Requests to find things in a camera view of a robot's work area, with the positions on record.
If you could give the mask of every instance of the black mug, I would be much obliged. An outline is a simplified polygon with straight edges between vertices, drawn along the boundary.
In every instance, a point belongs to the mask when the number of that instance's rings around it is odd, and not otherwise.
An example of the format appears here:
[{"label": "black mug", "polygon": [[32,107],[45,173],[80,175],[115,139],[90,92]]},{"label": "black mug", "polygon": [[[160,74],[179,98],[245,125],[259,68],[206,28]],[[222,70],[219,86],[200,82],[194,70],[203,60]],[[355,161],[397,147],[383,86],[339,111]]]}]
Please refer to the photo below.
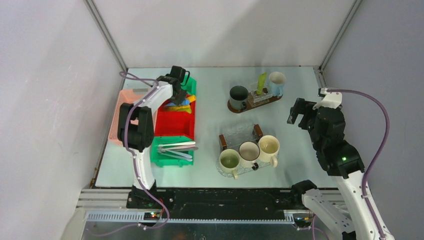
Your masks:
[{"label": "black mug", "polygon": [[247,108],[248,95],[249,91],[244,86],[234,86],[229,91],[229,104],[233,109],[243,111]]}]

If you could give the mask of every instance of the mug rack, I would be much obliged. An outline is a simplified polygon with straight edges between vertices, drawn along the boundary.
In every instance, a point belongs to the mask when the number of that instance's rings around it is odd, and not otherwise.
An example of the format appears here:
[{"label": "mug rack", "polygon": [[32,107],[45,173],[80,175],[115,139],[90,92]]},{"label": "mug rack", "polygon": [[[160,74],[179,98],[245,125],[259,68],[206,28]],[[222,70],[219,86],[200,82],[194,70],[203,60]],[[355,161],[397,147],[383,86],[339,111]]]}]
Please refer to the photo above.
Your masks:
[{"label": "mug rack", "polygon": [[[261,127],[259,124],[250,124],[247,126],[239,126],[225,131],[223,134],[219,135],[219,146],[220,151],[224,151],[226,149],[234,149],[236,151],[239,150],[239,147],[242,143],[246,141],[251,141],[258,143],[259,139],[264,136],[262,133]],[[263,162],[258,160],[257,162],[258,168],[264,168],[266,166],[271,165],[269,162]],[[231,173],[225,173],[222,171],[220,167],[220,159],[216,160],[216,169],[218,172],[228,178],[232,178],[233,175]],[[236,172],[238,175],[245,174],[248,172],[254,171],[251,167],[243,167],[241,164],[237,167]]]},{"label": "mug rack", "polygon": [[228,102],[227,102],[228,109],[235,114],[240,114],[240,113],[244,113],[246,111],[258,108],[260,106],[276,102],[276,101],[278,101],[282,98],[282,96],[272,96],[272,94],[268,91],[267,87],[264,87],[262,89],[262,94],[258,95],[256,93],[256,84],[257,84],[257,82],[252,83],[250,85],[249,94],[247,96],[246,108],[245,109],[238,110],[238,109],[233,108],[230,104],[230,100],[228,100]]}]

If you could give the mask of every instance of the gray wall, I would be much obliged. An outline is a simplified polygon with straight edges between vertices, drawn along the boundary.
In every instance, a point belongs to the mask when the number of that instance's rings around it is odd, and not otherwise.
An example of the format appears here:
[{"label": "gray wall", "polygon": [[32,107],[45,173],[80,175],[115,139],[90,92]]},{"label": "gray wall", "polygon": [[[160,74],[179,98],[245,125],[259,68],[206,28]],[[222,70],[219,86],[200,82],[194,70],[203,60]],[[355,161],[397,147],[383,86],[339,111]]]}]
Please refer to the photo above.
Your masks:
[{"label": "gray wall", "polygon": [[120,67],[82,0],[0,2],[0,239],[56,240],[93,176]]},{"label": "gray wall", "polygon": [[[397,239],[422,236],[424,215],[424,1],[363,1],[324,71],[329,86],[366,92],[387,108],[390,134],[369,179]],[[343,95],[347,140],[367,166],[384,134],[371,101]]]}]

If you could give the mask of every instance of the white wall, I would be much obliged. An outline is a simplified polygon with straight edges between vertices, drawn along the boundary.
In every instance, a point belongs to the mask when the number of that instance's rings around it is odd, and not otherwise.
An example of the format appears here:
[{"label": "white wall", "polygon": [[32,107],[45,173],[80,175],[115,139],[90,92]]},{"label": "white wall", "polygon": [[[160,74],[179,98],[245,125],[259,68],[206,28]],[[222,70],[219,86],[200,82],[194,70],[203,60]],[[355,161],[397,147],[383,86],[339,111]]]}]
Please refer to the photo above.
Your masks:
[{"label": "white wall", "polygon": [[59,239],[121,79],[82,0],[0,3],[0,238]]},{"label": "white wall", "polygon": [[[328,67],[329,86],[366,92],[387,108],[390,134],[369,179],[396,239],[422,239],[424,1],[363,1]],[[384,134],[373,102],[343,95],[348,141],[367,166]]]},{"label": "white wall", "polygon": [[128,67],[315,66],[353,0],[96,0]]}]

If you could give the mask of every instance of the yellow object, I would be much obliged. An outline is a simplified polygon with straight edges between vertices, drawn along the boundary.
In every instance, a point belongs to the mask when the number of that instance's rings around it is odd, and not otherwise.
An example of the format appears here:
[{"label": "yellow object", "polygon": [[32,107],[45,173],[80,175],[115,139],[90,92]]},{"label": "yellow object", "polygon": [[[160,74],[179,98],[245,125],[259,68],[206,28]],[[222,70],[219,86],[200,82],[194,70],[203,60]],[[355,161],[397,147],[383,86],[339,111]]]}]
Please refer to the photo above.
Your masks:
[{"label": "yellow object", "polygon": [[264,85],[265,85],[265,80],[267,80],[267,73],[266,72],[259,75],[259,79],[257,80],[257,89],[256,89],[257,95],[262,94],[262,90],[263,90]]},{"label": "yellow object", "polygon": [[195,95],[191,95],[189,97],[186,98],[190,103],[196,101],[196,96]]},{"label": "yellow object", "polygon": [[190,105],[187,106],[166,106],[163,108],[163,110],[165,112],[186,112],[191,114],[192,113],[192,108],[190,107]]}]

